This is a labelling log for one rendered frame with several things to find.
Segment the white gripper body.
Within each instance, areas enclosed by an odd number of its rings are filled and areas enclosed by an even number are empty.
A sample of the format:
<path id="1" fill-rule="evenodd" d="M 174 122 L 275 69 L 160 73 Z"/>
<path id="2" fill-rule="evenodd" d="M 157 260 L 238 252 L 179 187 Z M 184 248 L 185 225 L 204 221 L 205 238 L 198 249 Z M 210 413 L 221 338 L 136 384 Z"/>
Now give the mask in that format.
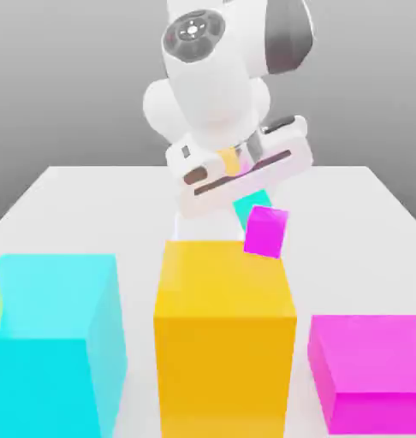
<path id="1" fill-rule="evenodd" d="M 268 145 L 262 159 L 247 173 L 222 176 L 213 181 L 185 188 L 178 198 L 184 216 L 199 216 L 222 209 L 239 198 L 271 188 L 312 166 L 312 151 L 303 136 Z"/>

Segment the small teal cube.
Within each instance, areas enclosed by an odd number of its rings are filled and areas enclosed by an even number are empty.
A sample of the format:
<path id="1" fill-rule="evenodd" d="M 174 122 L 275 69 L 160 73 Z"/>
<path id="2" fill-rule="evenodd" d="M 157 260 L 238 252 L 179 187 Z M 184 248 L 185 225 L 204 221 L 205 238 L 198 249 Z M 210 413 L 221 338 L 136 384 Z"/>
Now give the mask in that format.
<path id="1" fill-rule="evenodd" d="M 246 197 L 234 201 L 233 203 L 235 214 L 237 215 L 243 231 L 246 231 L 247 229 L 247 220 L 251 214 L 254 205 L 265 207 L 272 206 L 270 197 L 265 189 L 256 191 L 250 195 L 247 195 Z"/>

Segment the small magenta cube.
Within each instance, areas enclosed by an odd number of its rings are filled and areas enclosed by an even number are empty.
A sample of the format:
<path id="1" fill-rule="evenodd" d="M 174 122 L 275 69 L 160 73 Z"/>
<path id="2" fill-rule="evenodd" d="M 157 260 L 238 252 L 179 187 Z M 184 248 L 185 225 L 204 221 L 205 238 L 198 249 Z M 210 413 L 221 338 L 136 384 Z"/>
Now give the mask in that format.
<path id="1" fill-rule="evenodd" d="M 244 252 L 279 259 L 288 216 L 285 210 L 254 205 L 247 220 Z"/>

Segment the large orange box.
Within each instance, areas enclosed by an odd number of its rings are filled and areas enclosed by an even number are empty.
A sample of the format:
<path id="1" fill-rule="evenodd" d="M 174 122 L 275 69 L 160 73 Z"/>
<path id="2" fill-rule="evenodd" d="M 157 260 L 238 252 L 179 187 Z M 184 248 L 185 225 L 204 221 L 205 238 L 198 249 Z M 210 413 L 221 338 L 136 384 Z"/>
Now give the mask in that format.
<path id="1" fill-rule="evenodd" d="M 297 317 L 281 260 L 168 241 L 153 320 L 162 438 L 283 438 Z"/>

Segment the large magenta box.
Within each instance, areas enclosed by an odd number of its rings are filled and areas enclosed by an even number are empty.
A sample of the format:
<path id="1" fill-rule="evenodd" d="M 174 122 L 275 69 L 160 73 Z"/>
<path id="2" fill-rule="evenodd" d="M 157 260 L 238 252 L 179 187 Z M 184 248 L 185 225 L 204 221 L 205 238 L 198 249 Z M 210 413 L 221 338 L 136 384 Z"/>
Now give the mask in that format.
<path id="1" fill-rule="evenodd" d="M 331 435 L 416 435 L 416 315 L 314 315 L 307 356 Z"/>

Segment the large cyan box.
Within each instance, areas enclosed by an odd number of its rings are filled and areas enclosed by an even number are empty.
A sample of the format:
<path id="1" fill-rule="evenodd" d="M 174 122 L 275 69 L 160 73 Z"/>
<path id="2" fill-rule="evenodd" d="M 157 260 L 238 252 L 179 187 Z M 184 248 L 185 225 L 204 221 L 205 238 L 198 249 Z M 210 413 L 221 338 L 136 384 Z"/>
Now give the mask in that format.
<path id="1" fill-rule="evenodd" d="M 116 258 L 0 257 L 0 438 L 112 438 L 128 360 Z"/>

